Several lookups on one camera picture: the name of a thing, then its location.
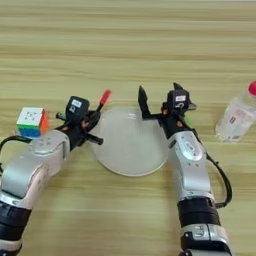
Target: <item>round plate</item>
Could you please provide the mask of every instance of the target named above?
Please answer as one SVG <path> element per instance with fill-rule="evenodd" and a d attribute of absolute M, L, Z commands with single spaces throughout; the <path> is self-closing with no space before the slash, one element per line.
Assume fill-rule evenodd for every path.
<path fill-rule="evenodd" d="M 113 108 L 102 114 L 94 135 L 103 145 L 92 145 L 97 160 L 111 171 L 125 176 L 143 176 L 167 160 L 167 140 L 157 121 L 143 121 L 133 108 Z"/>

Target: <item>clear plastic bottle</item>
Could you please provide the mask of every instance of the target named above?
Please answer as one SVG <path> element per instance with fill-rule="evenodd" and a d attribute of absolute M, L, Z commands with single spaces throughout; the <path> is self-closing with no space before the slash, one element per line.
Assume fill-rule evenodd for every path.
<path fill-rule="evenodd" d="M 256 81 L 234 98 L 216 125 L 216 136 L 224 142 L 237 142 L 256 120 Z"/>

